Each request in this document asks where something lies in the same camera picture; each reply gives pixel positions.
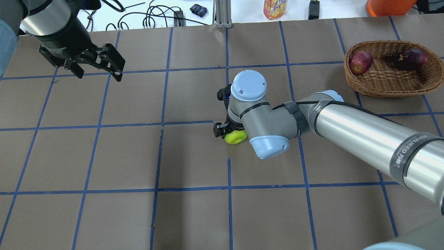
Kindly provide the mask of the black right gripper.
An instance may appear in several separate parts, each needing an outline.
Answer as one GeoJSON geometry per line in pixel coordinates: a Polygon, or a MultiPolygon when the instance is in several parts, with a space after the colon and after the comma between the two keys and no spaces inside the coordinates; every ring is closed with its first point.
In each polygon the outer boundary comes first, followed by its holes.
{"type": "Polygon", "coordinates": [[[243,131],[245,127],[242,123],[234,121],[228,114],[225,123],[214,123],[213,134],[216,138],[224,139],[227,134],[233,131],[243,131]]]}

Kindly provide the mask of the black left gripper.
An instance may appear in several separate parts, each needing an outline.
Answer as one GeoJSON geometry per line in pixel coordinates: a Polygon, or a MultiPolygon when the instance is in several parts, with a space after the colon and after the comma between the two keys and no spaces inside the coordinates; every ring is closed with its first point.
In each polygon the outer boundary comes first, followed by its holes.
{"type": "Polygon", "coordinates": [[[70,17],[65,27],[49,35],[39,35],[39,52],[55,67],[63,67],[82,79],[81,64],[105,70],[120,82],[125,59],[112,44],[97,47],[77,17],[70,17]]]}

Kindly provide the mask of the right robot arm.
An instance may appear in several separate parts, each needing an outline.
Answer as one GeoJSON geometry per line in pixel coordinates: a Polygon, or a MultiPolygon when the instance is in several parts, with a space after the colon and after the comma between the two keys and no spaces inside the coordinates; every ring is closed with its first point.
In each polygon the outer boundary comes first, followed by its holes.
{"type": "Polygon", "coordinates": [[[262,74],[255,70],[238,73],[232,84],[217,92],[227,119],[214,125],[214,135],[224,138],[244,130],[257,157],[269,159],[286,152],[292,138],[312,131],[433,202],[443,213],[442,137],[346,103],[333,90],[274,108],[266,92],[262,74]]]}

